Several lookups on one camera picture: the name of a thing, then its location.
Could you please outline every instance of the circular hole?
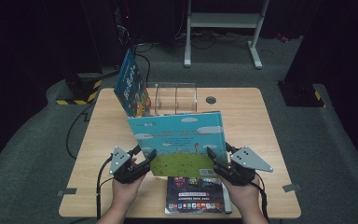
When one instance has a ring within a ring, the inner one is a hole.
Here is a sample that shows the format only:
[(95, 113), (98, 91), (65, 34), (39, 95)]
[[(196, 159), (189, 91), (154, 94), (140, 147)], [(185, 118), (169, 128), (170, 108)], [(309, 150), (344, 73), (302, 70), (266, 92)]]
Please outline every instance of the circular hole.
[(213, 105), (214, 103), (216, 103), (216, 98), (214, 98), (213, 96), (208, 96), (206, 98), (206, 103)]

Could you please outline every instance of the dark background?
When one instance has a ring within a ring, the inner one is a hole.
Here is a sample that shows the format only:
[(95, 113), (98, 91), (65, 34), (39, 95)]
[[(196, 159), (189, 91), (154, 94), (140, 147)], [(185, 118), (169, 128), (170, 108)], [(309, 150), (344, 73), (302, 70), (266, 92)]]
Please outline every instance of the dark background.
[[(107, 2), (123, 6), (126, 1)], [(140, 1), (144, 13), (133, 5), (135, 2), (128, 1), (126, 5), (138, 12), (129, 21), (131, 34), (171, 44), (182, 19), (183, 2), (150, 0), (145, 5), (145, 1)], [(193, 2), (194, 10), (200, 11), (252, 12), (260, 6), (255, 0), (230, 1), (225, 7), (213, 0)], [(101, 73), (103, 59), (92, 41), (94, 33), (82, 7), (76, 5), (81, 1), (67, 1), (66, 4), (72, 4), (69, 6), (53, 3), (57, 2), (0, 0), (0, 152), (20, 126), (47, 104), (46, 90), (64, 79), (53, 56), (55, 51), (50, 48), (48, 11), (61, 13), (57, 15), (62, 16), (62, 22), (53, 22), (54, 29), (73, 31), (65, 35), (57, 34), (57, 30), (50, 33), (57, 38), (56, 44), (69, 69), (74, 73)], [(270, 1), (261, 36), (274, 38), (277, 34), (288, 39), (304, 36), (286, 79), (324, 84), (344, 129), (358, 149), (358, 1)], [(120, 52), (122, 49), (113, 51), (116, 58), (120, 58)]]

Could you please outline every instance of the robotic hand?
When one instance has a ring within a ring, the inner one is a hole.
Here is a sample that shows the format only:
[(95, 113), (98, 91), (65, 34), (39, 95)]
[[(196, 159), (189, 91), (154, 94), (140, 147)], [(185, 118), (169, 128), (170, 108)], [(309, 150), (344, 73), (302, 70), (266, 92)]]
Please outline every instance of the robotic hand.
[(213, 161), (213, 170), (228, 180), (232, 185), (245, 186), (255, 178), (255, 170), (272, 172), (273, 169), (249, 147), (235, 148), (226, 143), (227, 152), (231, 153), (231, 164), (225, 165), (216, 159), (214, 152), (207, 148), (208, 156)]
[(128, 153), (119, 147), (115, 147), (109, 171), (114, 176), (114, 179), (122, 184), (130, 184), (150, 171), (150, 162), (156, 158), (157, 151), (154, 149), (144, 161), (133, 165), (131, 162), (132, 156), (137, 155), (140, 151), (139, 146), (136, 146)]

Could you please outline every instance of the gray carpet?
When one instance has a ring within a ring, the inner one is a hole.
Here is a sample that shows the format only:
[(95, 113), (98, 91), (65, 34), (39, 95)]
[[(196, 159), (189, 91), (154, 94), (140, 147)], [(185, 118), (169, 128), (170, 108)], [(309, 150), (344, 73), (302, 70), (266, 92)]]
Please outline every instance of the gray carpet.
[[(183, 67), (184, 47), (145, 45), (137, 51), (151, 63), (149, 81), (261, 90), (289, 175), (301, 186), (296, 195), (302, 215), (285, 219), (283, 223), (358, 223), (358, 153), (343, 130), (326, 89), (314, 85), (326, 107), (287, 107), (277, 86), (277, 81), (284, 79), (300, 42), (301, 39), (296, 39), (283, 44), (275, 39), (259, 39), (257, 49), (264, 65), (262, 70), (254, 68), (245, 42), (234, 43), (230, 38), (219, 39), (210, 48), (207, 47), (211, 42), (194, 41), (190, 68)], [(146, 60), (137, 57), (137, 61), (141, 73), (146, 74)], [(113, 87), (115, 80), (116, 77), (104, 79), (102, 88)], [(48, 90), (49, 104), (16, 132), (0, 155), (0, 224), (78, 220), (60, 217), (62, 197), (57, 193), (66, 188), (75, 163), (65, 149), (66, 135), (87, 106), (56, 105), (55, 97), (62, 85), (63, 81)], [(87, 130), (88, 123), (83, 119), (84, 116), (75, 123), (69, 136), (69, 148), (74, 155)], [(91, 218), (79, 223), (95, 221)], [(200, 223), (164, 219), (142, 222)]]

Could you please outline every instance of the book illustration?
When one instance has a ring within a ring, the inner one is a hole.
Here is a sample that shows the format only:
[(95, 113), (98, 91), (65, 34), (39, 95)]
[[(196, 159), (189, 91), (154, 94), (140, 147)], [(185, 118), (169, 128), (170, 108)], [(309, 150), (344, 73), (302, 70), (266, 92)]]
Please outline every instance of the book illustration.
[(214, 177), (207, 147), (227, 163), (226, 141), (220, 112), (129, 118), (128, 123), (156, 176)]
[(128, 49), (114, 88), (115, 95), (128, 117), (150, 113), (151, 101), (132, 52)]
[[(183, 181), (192, 188), (178, 189), (175, 187), (178, 181)], [(225, 197), (227, 194), (218, 178), (169, 176), (165, 213), (167, 215), (230, 213), (230, 205), (226, 206)]]

